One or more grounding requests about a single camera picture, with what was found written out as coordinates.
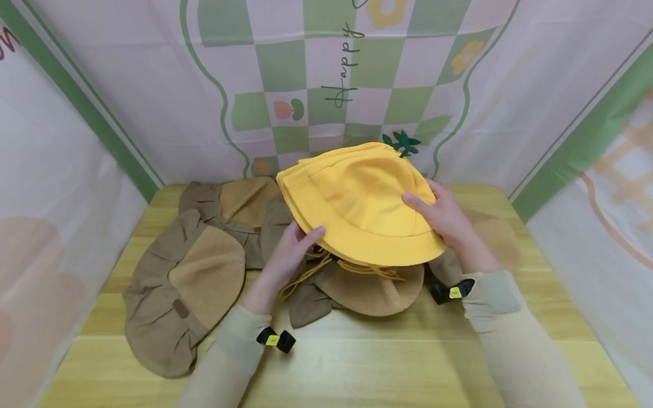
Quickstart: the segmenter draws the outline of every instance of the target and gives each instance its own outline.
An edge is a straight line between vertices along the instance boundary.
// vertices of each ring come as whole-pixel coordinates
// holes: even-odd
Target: beige sleeve
[[[270,316],[236,304],[215,330],[215,341],[193,372],[178,407],[236,408],[261,361],[264,346],[256,337],[270,326]]]
[[[463,299],[481,338],[492,377],[507,408],[585,407],[560,350],[526,305],[506,271],[465,275],[475,280]]]

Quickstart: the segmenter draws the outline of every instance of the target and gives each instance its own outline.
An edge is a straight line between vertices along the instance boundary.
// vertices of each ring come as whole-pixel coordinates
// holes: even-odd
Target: hat crown
[[[311,179],[323,198],[348,223],[384,236],[414,236],[431,227],[407,206],[403,193],[433,203],[435,196],[408,159],[392,149],[344,155],[335,163],[309,166]]]

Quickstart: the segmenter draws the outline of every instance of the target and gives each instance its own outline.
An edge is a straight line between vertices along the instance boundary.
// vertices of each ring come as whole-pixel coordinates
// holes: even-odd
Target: green border
[[[653,43],[619,78],[513,201],[527,222],[610,146],[653,86]]]
[[[481,63],[483,58],[485,58],[490,51],[494,48],[497,42],[501,39],[503,36],[503,33],[505,30],[508,28],[508,25],[513,21],[513,17],[515,16],[515,12],[517,11],[517,7],[519,6],[519,3],[521,3],[521,0],[517,0],[515,3],[515,6],[513,7],[513,10],[510,12],[510,15],[508,16],[508,19],[505,21],[505,24],[501,28],[501,31],[497,34],[496,38],[494,41],[492,41],[492,44],[485,50],[483,55],[479,59],[476,60],[474,65],[471,66],[470,71],[467,73],[467,76],[465,77],[465,81],[462,84],[462,91],[465,94],[465,107],[462,109],[462,115],[460,116],[460,119],[458,120],[458,123],[456,124],[456,127],[451,131],[449,136],[445,137],[438,145],[436,148],[433,150],[433,164],[435,166],[435,169],[433,171],[433,176],[431,177],[432,179],[435,179],[436,176],[438,175],[438,170],[440,169],[440,162],[438,161],[438,153],[440,152],[440,149],[442,146],[447,143],[449,140],[451,140],[452,137],[456,136],[458,134],[458,131],[462,127],[462,124],[465,122],[467,119],[467,114],[470,111],[470,105],[471,105],[471,95],[470,95],[470,77],[474,73],[474,70],[478,66],[478,64]]]
[[[243,167],[243,178],[247,178],[247,169],[249,168],[249,157],[245,154],[244,151],[242,151],[236,144],[231,140],[231,137],[229,137],[229,133],[227,132],[227,124],[225,122],[225,118],[227,117],[227,108],[229,107],[229,100],[227,98],[227,92],[225,92],[225,88],[216,80],[213,75],[211,75],[210,72],[208,72],[208,69],[202,64],[202,61],[200,61],[199,57],[197,56],[197,53],[195,52],[195,48],[193,47],[193,43],[191,42],[191,35],[188,32],[188,20],[187,20],[187,11],[188,11],[188,0],[181,0],[179,3],[179,19],[182,25],[182,33],[183,33],[183,40],[186,43],[186,47],[188,48],[188,52],[191,54],[191,57],[193,58],[193,61],[197,65],[197,68],[199,68],[200,71],[204,74],[204,76],[215,85],[217,90],[220,92],[220,95],[222,96],[222,110],[220,111],[220,126],[222,127],[222,133],[225,137],[225,140],[229,145],[234,148],[240,155],[245,159],[245,167]]]
[[[141,158],[150,168],[152,173],[157,178],[158,182],[163,185],[163,181],[159,175],[154,171],[149,162],[141,154],[133,141],[129,138],[122,126],[116,121],[113,114],[106,108],[104,102],[99,98],[97,93],[90,86],[86,78],[79,71],[79,68],[72,62],[70,56],[64,51],[61,44],[55,39],[52,32],[45,26],[41,18],[38,16],[33,7],[24,0],[25,6],[30,10],[34,17],[39,21],[42,28],[50,36],[54,44],[59,48],[62,54],[66,57],[68,62],[74,70],[80,75],[85,84],[89,87],[93,96],[98,98],[98,101],[104,109],[108,112],[110,117],[116,122],[117,126],[128,138],[134,149],[139,153]],[[41,66],[45,73],[52,79],[55,85],[63,92],[71,104],[75,107],[77,112],[83,117],[91,130],[97,135],[100,141],[104,144],[109,153],[116,159],[118,164],[124,169],[127,175],[132,179],[136,188],[140,191],[142,196],[150,201],[154,194],[159,190],[159,186],[155,180],[152,180],[150,175],[145,171],[143,166],[138,162],[136,157],[129,151],[122,139],[111,128],[111,125],[102,116],[98,109],[93,105],[89,97],[82,91],[82,88],[75,82],[72,76],[68,73],[66,68],[59,62],[57,57],[48,48],[45,42],[30,26],[27,20],[23,17],[16,6],[11,0],[0,0],[0,18],[7,24],[11,31],[18,37],[21,45],[29,52],[32,58]]]

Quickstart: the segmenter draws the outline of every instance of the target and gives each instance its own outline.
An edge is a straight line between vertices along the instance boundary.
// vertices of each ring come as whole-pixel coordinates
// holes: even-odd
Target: fabric backdrop
[[[637,399],[653,407],[653,89],[528,228]]]
[[[516,205],[528,218],[608,146],[653,83],[633,65],[653,40],[648,0],[6,3],[15,12],[0,13],[46,71],[59,61],[71,74],[92,102],[82,113],[101,113],[105,143],[126,146],[134,159],[123,167],[154,191],[275,174],[405,130],[422,141],[412,159],[430,177],[511,198],[536,181]]]
[[[145,200],[0,21],[0,406],[49,382]]]

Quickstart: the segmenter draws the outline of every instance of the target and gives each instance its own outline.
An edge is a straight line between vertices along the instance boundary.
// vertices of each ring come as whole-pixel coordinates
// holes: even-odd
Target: table surface
[[[187,377],[163,379],[143,368],[123,333],[129,285],[141,254],[177,215],[184,185],[160,190],[46,391],[42,407],[173,407]],[[573,368],[590,407],[637,407],[631,392],[575,309],[535,242],[495,187],[449,186],[460,203],[505,219],[523,265],[516,279],[533,314]],[[247,287],[257,272],[248,272]],[[426,288],[398,315],[333,311],[291,330],[285,304],[274,327],[293,333],[289,355],[268,350],[242,407],[501,407],[483,352],[458,303],[437,306]],[[200,358],[212,342],[200,345]]]

